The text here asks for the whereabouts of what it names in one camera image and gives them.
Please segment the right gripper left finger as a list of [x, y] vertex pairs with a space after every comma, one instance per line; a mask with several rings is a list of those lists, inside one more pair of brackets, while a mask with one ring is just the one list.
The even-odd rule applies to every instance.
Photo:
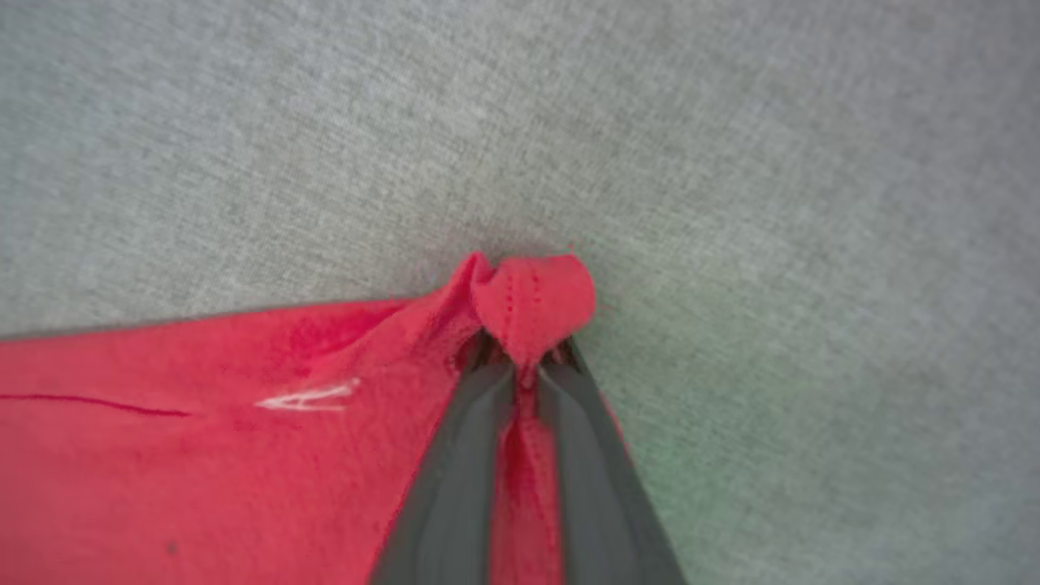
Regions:
[[515, 366], [480, 331], [380, 549], [369, 585], [492, 585], [499, 436]]

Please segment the red basketball jersey number 23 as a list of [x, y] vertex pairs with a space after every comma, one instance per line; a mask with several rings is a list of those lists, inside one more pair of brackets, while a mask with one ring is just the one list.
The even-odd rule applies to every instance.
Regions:
[[475, 253], [411, 300], [0, 342], [0, 585], [367, 585], [480, 331], [520, 367], [491, 585], [562, 585], [534, 366], [595, 306], [574, 255]]

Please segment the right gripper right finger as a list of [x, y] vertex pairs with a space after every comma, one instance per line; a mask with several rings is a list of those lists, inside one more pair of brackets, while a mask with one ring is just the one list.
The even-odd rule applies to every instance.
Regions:
[[575, 339], [550, 349], [536, 374], [556, 448], [564, 585], [688, 585]]

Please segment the grey fabric sofa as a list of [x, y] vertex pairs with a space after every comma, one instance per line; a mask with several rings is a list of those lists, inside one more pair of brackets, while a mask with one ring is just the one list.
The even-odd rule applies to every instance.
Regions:
[[0, 336], [582, 257], [701, 585], [1040, 585], [1040, 0], [0, 0]]

